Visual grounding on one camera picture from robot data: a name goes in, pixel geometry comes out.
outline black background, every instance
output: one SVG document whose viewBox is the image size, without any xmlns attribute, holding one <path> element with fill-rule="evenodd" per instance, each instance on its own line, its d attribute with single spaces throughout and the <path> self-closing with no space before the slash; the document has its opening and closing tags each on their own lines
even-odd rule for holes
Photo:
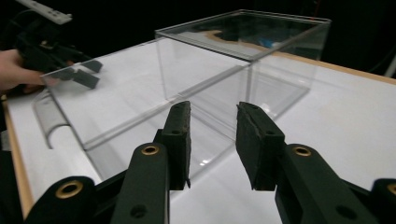
<svg viewBox="0 0 396 224">
<path fill-rule="evenodd" d="M 38 1 L 73 15 L 64 26 L 70 43 L 97 57 L 154 39 L 154 30 L 237 9 L 332 20 L 321 60 L 383 75 L 396 53 L 394 0 L 67 0 Z M 1 0 L 0 33 L 26 7 Z"/>
</svg>

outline finger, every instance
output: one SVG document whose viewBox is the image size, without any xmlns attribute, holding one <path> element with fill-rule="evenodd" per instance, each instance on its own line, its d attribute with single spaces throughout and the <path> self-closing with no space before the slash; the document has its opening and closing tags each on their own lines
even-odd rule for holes
<svg viewBox="0 0 396 224">
<path fill-rule="evenodd" d="M 43 75 L 41 72 L 21 68 L 18 71 L 18 80 L 21 84 L 44 85 L 41 75 Z"/>
<path fill-rule="evenodd" d="M 25 87 L 23 88 L 23 93 L 25 93 L 25 94 L 32 93 L 32 92 L 34 92 L 34 91 L 41 90 L 42 88 L 43 88 L 43 86 L 41 86 L 41 85 L 27 84 L 27 85 L 25 85 Z"/>
<path fill-rule="evenodd" d="M 21 66 L 23 64 L 23 58 L 22 56 L 18 53 L 18 51 L 16 49 L 10 49 L 7 51 L 7 53 L 9 54 L 9 59 L 16 63 L 17 65 Z"/>
</svg>

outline glass box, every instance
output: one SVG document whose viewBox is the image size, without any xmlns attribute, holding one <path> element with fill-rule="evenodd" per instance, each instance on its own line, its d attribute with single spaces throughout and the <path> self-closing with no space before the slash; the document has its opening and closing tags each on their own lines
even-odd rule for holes
<svg viewBox="0 0 396 224">
<path fill-rule="evenodd" d="M 307 93 L 330 21 L 238 10 L 156 31 L 156 40 L 43 76 L 34 103 L 49 147 L 67 127 L 103 180 L 191 102 L 193 179 L 234 150 L 236 105 L 273 119 Z"/>
</svg>

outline black cable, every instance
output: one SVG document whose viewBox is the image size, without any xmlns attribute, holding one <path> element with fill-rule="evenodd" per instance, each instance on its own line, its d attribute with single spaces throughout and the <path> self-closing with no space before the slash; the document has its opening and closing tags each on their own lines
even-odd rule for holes
<svg viewBox="0 0 396 224">
<path fill-rule="evenodd" d="M 382 64 L 384 64 L 384 62 L 393 55 L 393 52 L 396 50 L 396 44 L 393 46 L 393 48 L 388 52 L 387 55 L 385 55 L 385 57 L 379 62 L 377 63 L 373 68 L 369 69 L 367 72 L 368 73 L 373 73 L 375 71 L 375 69 L 377 69 L 379 66 L 381 66 Z"/>
</svg>

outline table surface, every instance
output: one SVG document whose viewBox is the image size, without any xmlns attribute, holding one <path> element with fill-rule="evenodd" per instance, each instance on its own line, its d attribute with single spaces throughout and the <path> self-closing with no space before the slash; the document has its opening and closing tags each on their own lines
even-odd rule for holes
<svg viewBox="0 0 396 224">
<path fill-rule="evenodd" d="M 365 189 L 377 178 L 395 178 L 396 80 L 317 64 L 310 92 L 275 120 L 286 143 L 316 149 L 341 178 Z M 25 215 L 51 184 L 64 177 L 85 175 L 101 181 L 77 142 L 47 149 L 33 111 L 34 99 L 35 94 L 8 98 L 6 107 Z M 57 132 L 68 135 L 62 129 Z M 171 223 L 281 222 L 275 194 L 251 190 L 236 151 L 211 166 L 191 189 L 172 192 Z"/>
</svg>

